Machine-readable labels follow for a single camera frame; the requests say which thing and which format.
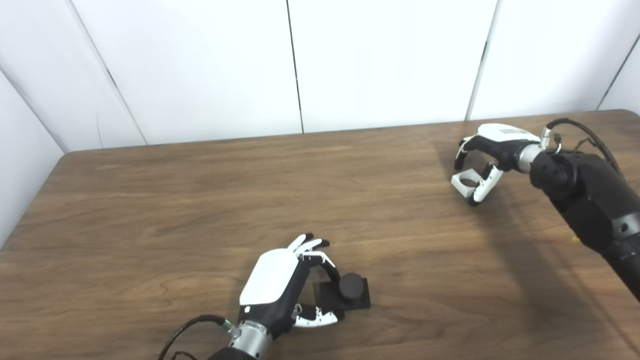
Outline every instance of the cable connector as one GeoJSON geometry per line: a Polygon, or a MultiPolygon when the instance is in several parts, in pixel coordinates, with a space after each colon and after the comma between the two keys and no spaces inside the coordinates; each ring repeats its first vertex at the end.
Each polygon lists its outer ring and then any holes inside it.
{"type": "Polygon", "coordinates": [[[238,329],[234,323],[225,319],[225,322],[220,326],[226,333],[231,335],[232,339],[237,339],[240,334],[242,334],[242,330],[238,329]]]}

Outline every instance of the robotic finger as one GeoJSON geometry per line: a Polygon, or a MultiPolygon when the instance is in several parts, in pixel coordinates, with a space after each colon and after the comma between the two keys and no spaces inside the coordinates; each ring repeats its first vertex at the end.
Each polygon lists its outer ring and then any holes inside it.
{"type": "Polygon", "coordinates": [[[297,304],[295,327],[320,327],[337,323],[344,319],[344,311],[323,311],[315,305],[297,304]]]}

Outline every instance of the silver cylindrical joint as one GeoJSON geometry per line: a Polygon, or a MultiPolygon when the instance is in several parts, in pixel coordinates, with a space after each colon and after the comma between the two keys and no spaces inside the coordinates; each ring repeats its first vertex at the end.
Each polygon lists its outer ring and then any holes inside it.
{"type": "Polygon", "coordinates": [[[542,150],[546,150],[549,146],[549,142],[551,141],[551,129],[545,126],[542,129],[542,136],[540,136],[540,147],[542,150]]]}
{"type": "Polygon", "coordinates": [[[542,149],[536,143],[525,146],[518,155],[518,170],[528,174],[529,171],[531,171],[531,163],[533,162],[533,159],[535,159],[541,151],[542,149]]]}
{"type": "Polygon", "coordinates": [[[269,329],[257,322],[243,321],[238,326],[239,336],[231,339],[229,347],[242,350],[256,359],[264,359],[273,342],[269,329]]]}

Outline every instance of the black cylinder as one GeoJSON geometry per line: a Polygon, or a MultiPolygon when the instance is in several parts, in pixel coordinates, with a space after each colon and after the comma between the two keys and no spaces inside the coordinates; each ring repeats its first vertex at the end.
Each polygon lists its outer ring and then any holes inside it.
{"type": "Polygon", "coordinates": [[[340,278],[339,288],[344,302],[355,306],[360,303],[362,294],[364,294],[364,280],[360,275],[350,272],[340,278]]]}

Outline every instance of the black robot arm segment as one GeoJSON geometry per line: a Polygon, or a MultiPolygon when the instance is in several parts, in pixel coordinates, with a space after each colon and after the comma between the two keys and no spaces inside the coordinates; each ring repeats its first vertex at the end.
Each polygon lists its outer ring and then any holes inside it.
{"type": "Polygon", "coordinates": [[[640,197],[611,162],[595,154],[540,152],[529,179],[640,301],[640,197]]]}

